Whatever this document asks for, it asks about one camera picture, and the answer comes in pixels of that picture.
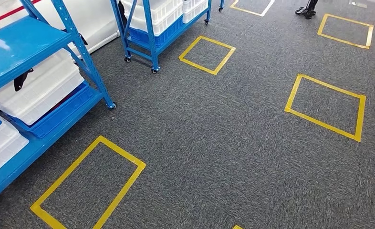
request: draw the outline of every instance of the red stripe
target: red stripe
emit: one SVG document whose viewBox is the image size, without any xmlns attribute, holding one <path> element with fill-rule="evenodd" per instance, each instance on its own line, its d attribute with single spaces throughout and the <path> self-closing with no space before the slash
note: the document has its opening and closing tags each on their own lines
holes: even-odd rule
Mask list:
<svg viewBox="0 0 375 229">
<path fill-rule="evenodd" d="M 41 0 L 32 0 L 33 4 L 35 4 L 35 3 L 39 2 L 39 1 L 41 1 Z M 24 7 L 20 6 L 20 7 L 12 10 L 10 12 L 5 13 L 4 15 L 0 16 L 0 20 L 2 20 L 4 18 L 7 18 L 7 17 L 11 16 L 14 13 L 17 13 L 17 12 L 21 11 L 22 9 L 24 9 Z"/>
</svg>

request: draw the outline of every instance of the blue metal shelf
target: blue metal shelf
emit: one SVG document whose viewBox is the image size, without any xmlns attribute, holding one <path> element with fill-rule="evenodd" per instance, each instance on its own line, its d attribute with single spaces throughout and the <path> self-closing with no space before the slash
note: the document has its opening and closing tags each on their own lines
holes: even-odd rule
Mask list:
<svg viewBox="0 0 375 229">
<path fill-rule="evenodd" d="M 180 35 L 182 35 L 186 30 L 188 30 L 192 24 L 194 24 L 197 20 L 199 20 L 205 13 L 207 13 L 207 11 L 210 10 L 210 7 L 207 7 L 203 12 L 201 12 L 198 16 L 196 16 L 194 19 L 192 19 L 189 23 L 186 23 L 186 24 L 183 24 L 182 27 L 176 31 L 171 38 L 169 38 L 166 43 L 164 43 L 163 45 L 159 46 L 159 47 L 156 47 L 156 52 L 158 54 L 160 54 L 161 52 L 163 52 L 169 45 L 171 45 Z M 128 41 L 138 45 L 138 46 L 141 46 L 147 50 L 150 50 L 150 44 L 149 43 L 145 43 L 145 42 L 140 42 L 140 41 L 134 41 L 133 39 L 131 39 L 131 37 L 129 36 L 127 38 Z"/>
<path fill-rule="evenodd" d="M 29 140 L 29 143 L 0 168 L 0 192 L 103 98 L 102 93 L 95 89 L 93 89 L 93 91 L 94 95 L 88 102 L 64 119 L 44 138 L 37 138 L 29 132 L 21 132 L 21 134 Z"/>
<path fill-rule="evenodd" d="M 152 62 L 152 73 L 157 73 L 159 71 L 159 65 L 158 65 L 158 55 L 165 49 L 167 48 L 172 42 L 174 42 L 183 32 L 185 32 L 190 26 L 195 23 L 201 16 L 203 16 L 205 13 L 207 14 L 205 23 L 208 24 L 210 21 L 210 13 L 211 13 L 211 0 L 208 0 L 208 7 L 201 12 L 198 16 L 196 16 L 193 20 L 191 20 L 189 23 L 184 24 L 178 31 L 175 32 L 168 40 L 162 44 L 160 47 L 156 47 L 155 44 L 155 36 L 154 36 L 154 31 L 153 31 L 153 25 L 152 25 L 152 18 L 151 18 L 151 9 L 150 9 L 150 4 L 149 0 L 142 0 L 143 1 L 143 6 L 144 6 L 144 14 L 146 18 L 146 23 L 147 23 L 147 33 L 149 37 L 149 42 L 141 42 L 141 41 L 135 41 L 131 39 L 130 37 L 127 36 L 127 32 L 130 27 L 130 22 L 133 18 L 134 14 L 134 9 L 137 3 L 137 0 L 133 0 L 133 5 L 130 10 L 129 18 L 127 20 L 127 24 L 125 25 L 123 20 L 122 20 L 122 15 L 120 13 L 119 7 L 117 5 L 116 0 L 110 0 L 112 4 L 113 11 L 115 13 L 115 18 L 117 22 L 117 26 L 120 31 L 120 36 L 121 36 L 121 41 L 123 43 L 123 47 L 125 49 L 125 61 L 130 62 L 131 59 L 131 53 L 135 53 L 139 56 L 142 56 Z M 147 50 L 150 51 L 150 55 L 141 53 L 138 50 L 135 50 L 130 47 L 130 42 L 141 46 Z"/>
<path fill-rule="evenodd" d="M 30 16 L 0 29 L 0 87 L 66 46 L 71 39 L 69 33 Z"/>
<path fill-rule="evenodd" d="M 31 132 L 20 131 L 29 140 L 29 143 L 0 168 L 0 192 L 68 131 L 99 100 L 103 98 L 109 108 L 114 109 L 116 107 L 63 0 L 51 1 L 67 32 L 50 26 L 30 0 L 20 1 L 29 16 L 0 29 L 0 87 L 28 71 L 56 51 L 64 48 L 95 83 L 97 90 L 93 89 L 91 92 L 93 95 L 83 105 L 72 111 L 71 114 L 66 115 L 66 118 L 56 127 L 51 127 L 52 130 L 43 138 L 37 138 Z M 78 49 L 82 60 L 68 47 L 71 42 Z"/>
</svg>

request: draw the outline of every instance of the caster wheel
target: caster wheel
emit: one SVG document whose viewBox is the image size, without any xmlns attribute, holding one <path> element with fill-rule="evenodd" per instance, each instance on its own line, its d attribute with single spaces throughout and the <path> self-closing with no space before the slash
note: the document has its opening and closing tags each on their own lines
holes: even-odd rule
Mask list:
<svg viewBox="0 0 375 229">
<path fill-rule="evenodd" d="M 111 109 L 111 110 L 114 110 L 114 109 L 116 109 L 116 107 L 117 107 L 117 104 L 116 104 L 115 102 L 113 102 L 113 106 L 110 107 L 110 109 Z"/>
</svg>

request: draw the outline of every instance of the blue shelf board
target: blue shelf board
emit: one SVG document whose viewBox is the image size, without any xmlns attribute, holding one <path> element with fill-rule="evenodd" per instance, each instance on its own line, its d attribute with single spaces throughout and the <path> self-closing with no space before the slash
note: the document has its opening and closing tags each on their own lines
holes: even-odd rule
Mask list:
<svg viewBox="0 0 375 229">
<path fill-rule="evenodd" d="M 72 40 L 71 34 L 26 16 L 0 29 L 0 88 Z"/>
<path fill-rule="evenodd" d="M 171 45 L 180 35 L 182 35 L 186 30 L 188 30 L 192 24 L 194 24 L 197 20 L 199 20 L 205 13 L 207 13 L 207 11 L 210 10 L 210 7 L 207 7 L 204 11 L 202 11 L 198 16 L 196 16 L 194 19 L 192 19 L 191 21 L 189 21 L 189 23 L 186 23 L 186 24 L 183 24 L 182 27 L 180 27 L 180 29 L 175 32 L 172 37 L 170 37 L 167 42 L 165 42 L 163 45 L 159 46 L 159 47 L 156 47 L 156 53 L 157 54 L 160 54 L 161 52 L 163 52 L 169 45 Z M 149 43 L 146 43 L 146 42 L 141 42 L 141 41 L 135 41 L 133 40 L 130 36 L 127 38 L 127 40 L 131 43 L 134 43 L 140 47 L 143 47 L 147 50 L 151 50 L 151 46 Z"/>
<path fill-rule="evenodd" d="M 103 98 L 102 93 L 95 89 L 93 92 L 94 95 L 88 102 L 63 120 L 44 138 L 36 138 L 29 132 L 21 132 L 29 143 L 0 168 L 0 193 Z"/>
</svg>

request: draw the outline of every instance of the yellow tape square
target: yellow tape square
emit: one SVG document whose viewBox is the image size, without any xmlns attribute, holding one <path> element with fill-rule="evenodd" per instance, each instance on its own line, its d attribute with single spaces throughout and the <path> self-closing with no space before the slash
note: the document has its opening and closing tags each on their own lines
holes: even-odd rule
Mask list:
<svg viewBox="0 0 375 229">
<path fill-rule="evenodd" d="M 235 5 L 239 2 L 240 0 L 235 0 L 234 3 L 231 4 L 230 8 L 233 8 L 233 9 L 236 9 L 236 10 L 240 10 L 242 12 L 245 12 L 245 13 L 250 13 L 250 14 L 253 14 L 253 15 L 257 15 L 257 16 L 260 16 L 260 17 L 263 17 L 265 16 L 266 12 L 268 12 L 268 10 L 271 8 L 271 6 L 274 4 L 275 0 L 271 0 L 268 4 L 268 6 L 266 6 L 266 8 L 263 10 L 262 13 L 255 13 L 255 12 L 252 12 L 252 11 L 249 11 L 249 10 L 246 10 L 246 9 L 242 9 L 242 8 L 239 8 L 239 7 L 236 7 Z"/>
<path fill-rule="evenodd" d="M 125 196 L 129 188 L 133 185 L 137 177 L 140 175 L 141 171 L 146 167 L 145 163 L 140 161 L 138 158 L 134 157 L 133 155 L 129 154 L 122 148 L 116 146 L 111 141 L 107 140 L 103 136 L 99 136 L 97 139 L 92 142 L 90 146 L 68 167 L 68 169 L 43 193 L 43 195 L 34 202 L 34 204 L 30 207 L 30 209 L 40 217 L 44 222 L 46 222 L 50 227 L 53 229 L 64 229 L 66 228 L 63 224 L 61 224 L 58 220 L 56 220 L 53 216 L 51 216 L 47 211 L 41 208 L 41 204 L 48 198 L 48 196 L 56 190 L 56 188 L 77 168 L 77 166 L 89 155 L 90 152 L 99 144 L 103 143 L 121 156 L 125 157 L 127 160 L 131 161 L 133 164 L 137 166 L 137 169 L 131 175 L 129 180 L 120 190 L 120 192 L 116 195 L 112 203 L 109 207 L 105 210 L 103 215 L 99 218 L 98 222 L 94 225 L 94 229 L 99 229 L 103 226 L 112 212 L 115 210 L 117 205 L 120 203 L 122 198 Z"/>
<path fill-rule="evenodd" d="M 345 40 L 342 40 L 342 39 L 339 39 L 339 38 L 336 38 L 336 37 L 333 37 L 333 36 L 330 36 L 330 35 L 323 34 L 323 29 L 324 29 L 324 26 L 325 26 L 325 23 L 326 23 L 326 20 L 327 20 L 328 17 L 338 18 L 338 19 L 341 19 L 341 20 L 350 21 L 350 22 L 353 22 L 353 23 L 357 23 L 357 24 L 368 26 L 369 27 L 369 31 L 367 33 L 366 45 L 364 45 L 364 44 L 355 44 L 353 42 L 345 41 Z M 342 43 L 345 43 L 345 44 L 350 44 L 350 45 L 353 45 L 353 46 L 356 46 L 356 47 L 359 47 L 359 48 L 363 48 L 363 49 L 369 49 L 370 45 L 372 43 L 373 28 L 374 28 L 374 25 L 371 25 L 371 24 L 367 24 L 367 23 L 363 23 L 363 22 L 359 22 L 359 21 L 354 21 L 354 20 L 351 20 L 351 19 L 342 18 L 342 17 L 338 17 L 338 16 L 335 16 L 335 15 L 326 13 L 326 14 L 324 14 L 323 20 L 321 21 L 321 25 L 320 25 L 320 28 L 318 29 L 317 34 L 320 35 L 320 36 L 332 39 L 332 40 L 337 41 L 337 42 L 342 42 Z"/>
<path fill-rule="evenodd" d="M 311 117 L 309 117 L 309 116 L 307 116 L 305 114 L 302 114 L 302 113 L 300 113 L 298 111 L 292 110 L 293 100 L 294 100 L 294 97 L 296 96 L 297 89 L 299 88 L 300 81 L 302 80 L 302 78 L 307 79 L 307 80 L 311 80 L 311 81 L 313 81 L 315 83 L 318 83 L 318 84 L 320 84 L 322 86 L 331 88 L 333 90 L 342 92 L 344 94 L 347 94 L 347 95 L 350 95 L 350 96 L 353 96 L 353 97 L 359 99 L 359 109 L 358 109 L 358 113 L 357 113 L 357 121 L 356 121 L 355 134 L 348 133 L 348 132 L 343 131 L 343 130 L 341 130 L 339 128 L 336 128 L 336 127 L 331 126 L 329 124 L 326 124 L 326 123 L 323 123 L 321 121 L 318 121 L 318 120 L 316 120 L 314 118 L 311 118 Z M 346 136 L 348 138 L 351 138 L 351 139 L 353 139 L 355 141 L 360 142 L 362 140 L 362 126 L 363 126 L 363 117 L 365 115 L 365 103 L 366 103 L 366 96 L 364 96 L 362 94 L 355 94 L 355 93 L 352 93 L 350 91 L 344 90 L 342 88 L 330 85 L 328 83 L 324 83 L 322 81 L 319 81 L 319 80 L 314 79 L 312 77 L 309 77 L 307 75 L 298 74 L 297 75 L 297 79 L 294 82 L 294 86 L 293 86 L 292 92 L 290 93 L 289 99 L 287 100 L 287 104 L 286 104 L 286 107 L 284 108 L 284 111 L 292 113 L 293 115 L 299 116 L 300 118 L 304 118 L 305 120 L 308 120 L 308 121 L 310 121 L 312 123 L 315 123 L 317 125 L 320 125 L 320 126 L 325 127 L 325 128 L 327 128 L 329 130 L 332 130 L 334 132 L 337 132 L 337 133 L 339 133 L 341 135 L 344 135 L 344 136 Z"/>
<path fill-rule="evenodd" d="M 209 42 L 213 42 L 215 44 L 218 44 L 218 45 L 221 45 L 223 47 L 226 47 L 226 48 L 229 48 L 230 51 L 227 53 L 227 55 L 224 57 L 224 59 L 218 64 L 218 66 L 216 67 L 216 69 L 214 70 L 211 70 L 211 69 L 208 69 L 206 67 L 203 67 L 201 66 L 200 64 L 197 64 L 197 63 L 193 63 L 192 61 L 189 61 L 189 60 L 186 60 L 185 59 L 185 56 L 186 54 L 193 49 L 193 47 L 201 40 L 206 40 L 206 41 L 209 41 Z M 227 62 L 227 60 L 231 57 L 231 55 L 235 52 L 235 47 L 232 47 L 230 45 L 227 45 L 227 44 L 224 44 L 224 43 L 221 43 L 219 41 L 216 41 L 216 40 L 213 40 L 213 39 L 210 39 L 210 38 L 207 38 L 207 37 L 204 37 L 204 36 L 199 36 L 196 38 L 196 40 L 191 43 L 191 45 L 189 45 L 189 47 L 183 51 L 183 53 L 179 56 L 179 59 L 180 61 L 182 62 L 185 62 L 189 65 L 192 65 L 193 67 L 196 67 L 196 68 L 199 68 L 203 71 L 206 71 L 210 74 L 213 74 L 213 75 L 217 75 L 217 73 L 219 73 L 219 71 L 221 70 L 221 68 L 225 65 L 225 63 Z"/>
</svg>

